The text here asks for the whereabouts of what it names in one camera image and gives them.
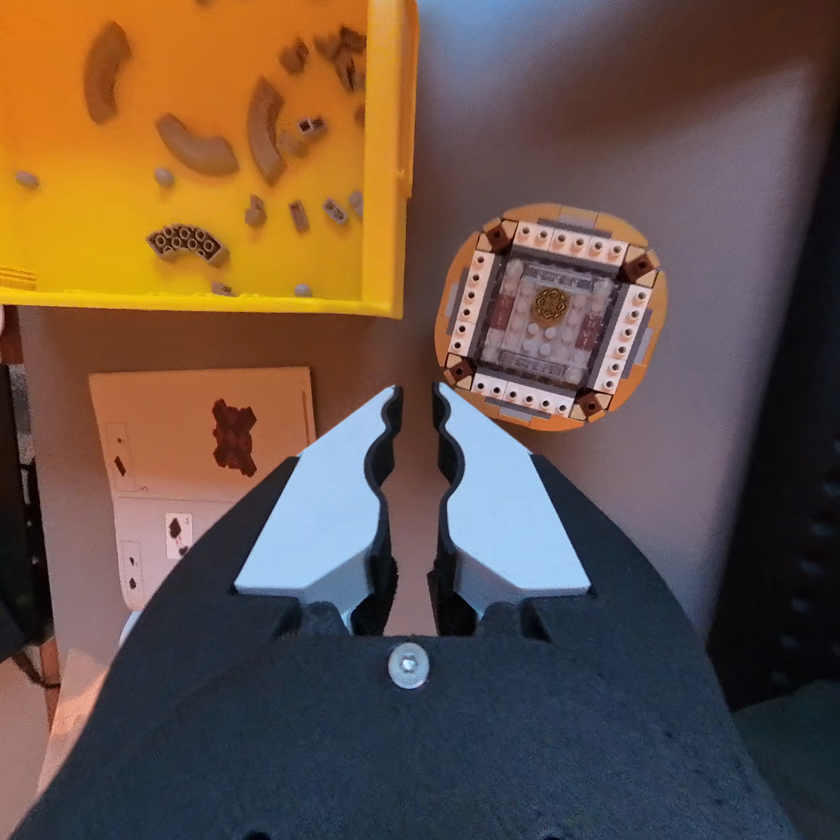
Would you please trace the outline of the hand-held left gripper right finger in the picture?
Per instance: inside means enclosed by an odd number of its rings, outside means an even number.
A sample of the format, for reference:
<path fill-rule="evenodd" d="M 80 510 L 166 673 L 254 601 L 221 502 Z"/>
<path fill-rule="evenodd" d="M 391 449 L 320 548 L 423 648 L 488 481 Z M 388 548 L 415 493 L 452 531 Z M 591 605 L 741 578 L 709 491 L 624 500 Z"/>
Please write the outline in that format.
<path fill-rule="evenodd" d="M 470 636 L 497 604 L 589 594 L 532 452 L 448 385 L 433 385 L 432 407 L 448 482 L 429 573 L 437 634 Z"/>

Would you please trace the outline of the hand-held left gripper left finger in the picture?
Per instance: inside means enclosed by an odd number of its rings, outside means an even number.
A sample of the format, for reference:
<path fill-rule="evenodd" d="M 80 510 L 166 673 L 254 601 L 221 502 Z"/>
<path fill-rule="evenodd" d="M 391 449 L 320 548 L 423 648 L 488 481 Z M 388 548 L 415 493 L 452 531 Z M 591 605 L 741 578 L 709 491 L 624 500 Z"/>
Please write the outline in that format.
<path fill-rule="evenodd" d="M 382 484 L 403 389 L 386 387 L 303 449 L 238 573 L 240 595 L 331 604 L 353 635 L 380 635 L 396 591 Z"/>

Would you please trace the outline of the round toy brick model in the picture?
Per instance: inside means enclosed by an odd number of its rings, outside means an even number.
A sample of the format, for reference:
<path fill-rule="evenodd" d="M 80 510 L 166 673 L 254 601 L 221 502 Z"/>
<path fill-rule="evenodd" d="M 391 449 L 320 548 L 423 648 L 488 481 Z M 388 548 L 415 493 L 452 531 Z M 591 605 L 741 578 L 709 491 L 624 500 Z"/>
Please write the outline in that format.
<path fill-rule="evenodd" d="M 471 234 L 450 264 L 437 361 L 488 417 L 571 431 L 636 391 L 667 304 L 665 270 L 630 223 L 567 205 L 515 207 Z"/>

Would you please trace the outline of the yellow plastic bin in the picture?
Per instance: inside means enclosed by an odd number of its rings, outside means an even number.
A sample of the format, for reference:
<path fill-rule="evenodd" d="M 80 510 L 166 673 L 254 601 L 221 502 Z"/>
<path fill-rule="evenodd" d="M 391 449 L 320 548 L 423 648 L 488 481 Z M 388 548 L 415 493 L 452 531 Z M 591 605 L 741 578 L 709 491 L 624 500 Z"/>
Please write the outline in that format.
<path fill-rule="evenodd" d="M 2 303 L 403 315 L 415 2 L 2 2 Z"/>

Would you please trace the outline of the open instruction booklet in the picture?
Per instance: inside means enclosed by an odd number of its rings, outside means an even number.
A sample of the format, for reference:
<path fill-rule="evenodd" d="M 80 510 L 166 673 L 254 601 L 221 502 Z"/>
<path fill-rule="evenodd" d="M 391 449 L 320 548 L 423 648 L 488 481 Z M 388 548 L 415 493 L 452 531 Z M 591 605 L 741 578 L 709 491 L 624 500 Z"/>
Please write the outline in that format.
<path fill-rule="evenodd" d="M 218 519 L 317 437 L 306 367 L 97 373 L 89 388 L 132 612 Z"/>

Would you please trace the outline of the black dotted mat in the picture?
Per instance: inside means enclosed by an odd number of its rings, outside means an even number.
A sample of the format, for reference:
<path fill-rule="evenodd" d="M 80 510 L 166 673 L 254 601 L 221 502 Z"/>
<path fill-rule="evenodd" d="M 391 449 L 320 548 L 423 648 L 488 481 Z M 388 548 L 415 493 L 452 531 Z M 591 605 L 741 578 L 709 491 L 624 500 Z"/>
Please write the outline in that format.
<path fill-rule="evenodd" d="M 839 129 L 765 393 L 707 651 L 732 710 L 839 662 Z"/>

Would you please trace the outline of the scattered loose toy bricks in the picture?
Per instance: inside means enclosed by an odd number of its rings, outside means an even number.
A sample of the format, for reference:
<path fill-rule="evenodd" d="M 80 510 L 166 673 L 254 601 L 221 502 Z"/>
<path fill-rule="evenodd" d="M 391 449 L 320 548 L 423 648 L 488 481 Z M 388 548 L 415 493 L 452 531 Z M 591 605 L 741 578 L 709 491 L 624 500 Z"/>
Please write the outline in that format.
<path fill-rule="evenodd" d="M 360 296 L 365 2 L 2 2 L 2 261 L 44 297 Z"/>

